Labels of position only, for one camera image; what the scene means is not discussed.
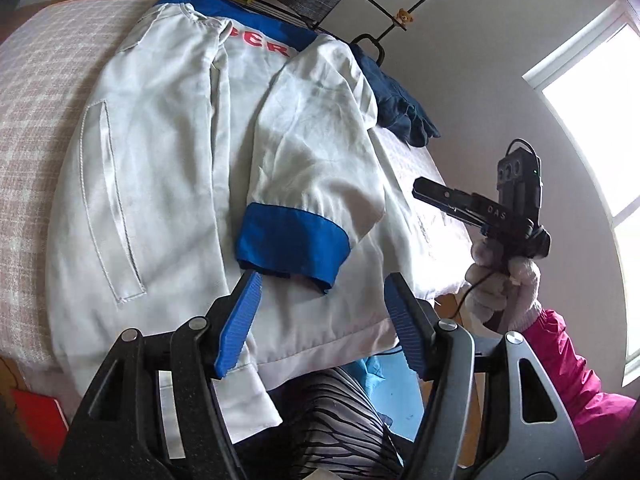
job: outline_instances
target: screw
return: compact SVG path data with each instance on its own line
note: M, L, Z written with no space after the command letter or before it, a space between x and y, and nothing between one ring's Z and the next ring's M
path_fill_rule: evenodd
M138 331L135 328L127 328L120 337L127 343L130 341L135 341L138 337Z
M507 332L507 341L512 345L519 345L524 341L524 338L520 332Z
M189 328L191 330L202 330L206 325L207 319L202 316L193 317L189 320Z
M455 329L458 328L458 324L452 319L441 319L438 322L438 326L441 329L446 330L447 332L453 332Z

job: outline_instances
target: red object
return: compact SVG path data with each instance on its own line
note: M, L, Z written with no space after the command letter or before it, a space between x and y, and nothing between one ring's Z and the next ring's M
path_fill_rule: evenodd
M24 421L33 446L43 459L51 464L58 462L69 426L53 397L12 389L15 405Z
M602 453L628 419L636 401L600 390L600 379L575 354L564 319L553 310L543 310L522 335L556 387L585 458Z

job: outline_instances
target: blue cloth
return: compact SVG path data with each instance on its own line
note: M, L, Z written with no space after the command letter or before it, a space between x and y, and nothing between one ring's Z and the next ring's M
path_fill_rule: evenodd
M349 47L376 96L379 126L388 128L398 139L416 148L426 146L430 137L440 136L420 103L398 81L382 72L359 46L350 44Z
M347 233L320 215L252 202L242 218L236 259L242 269L307 276L327 292L350 250Z
M385 380L380 360L376 356L358 359L353 363L341 366L341 368L362 386L367 397L371 397L376 386Z
M308 28L297 27L261 14L249 12L228 0L158 0L161 4L191 4L206 16L231 18L243 25L260 30L272 40L292 46L297 51L305 50L317 34ZM440 133L427 117L426 112L398 81L386 75L356 44L350 44L353 57L367 78L378 103L378 124L388 128L398 139L411 146L421 148L430 137Z
M249 12L229 0L158 0L156 2L157 6L162 4L191 4L193 9L205 16L231 18L247 27L260 30L272 40L292 46L299 52L305 50L318 37L308 28L297 27L275 18Z

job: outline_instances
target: jacket sleeve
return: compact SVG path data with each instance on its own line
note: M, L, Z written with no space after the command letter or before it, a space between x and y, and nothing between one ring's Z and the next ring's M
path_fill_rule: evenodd
M543 310L523 332L566 408L580 440L585 459L604 451L627 420L635 400L601 391L600 379L575 354L564 319Z
M332 288L382 218L380 164L367 133L377 107L349 47L320 37L274 78L254 133L242 268Z

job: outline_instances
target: black cable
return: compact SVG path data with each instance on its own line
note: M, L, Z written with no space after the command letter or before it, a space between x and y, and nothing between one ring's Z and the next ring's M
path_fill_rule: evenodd
M462 299L460 300L460 303L458 303L458 308L456 309L456 313L453 315L453 317L456 317L459 313L460 313L460 309L462 308L462 304L465 303L466 297L468 296L468 294L474 290L476 288L476 286L480 285L481 283L484 283L486 280L489 279L490 276L493 276L497 271L496 270L491 270L484 278L482 278L481 280L478 280L477 282L475 282L473 285L471 285L466 292L462 295Z
M513 147L513 145L514 145L516 142L519 142L520 144L524 144L524 145L529 149L529 151L531 152L531 155L533 155L533 156L536 158L536 162L537 162L537 164L538 164L538 177L540 178L540 176L541 176L541 175L540 175L540 159L539 159L539 158L538 158L538 156L536 155L536 150L534 150L534 149L533 149L533 146L531 146L531 145L530 145L526 140L524 140L524 139L520 139L520 138L513 139L513 140L509 143L509 146L507 147L507 152L504 154L504 156L509 155L509 153L511 152L511 148Z
M390 350L387 350L386 352L380 352L379 354L376 354L376 355L396 355L396 354L399 354L401 351L402 351L402 348L398 348L398 350L395 350L393 352L391 352Z

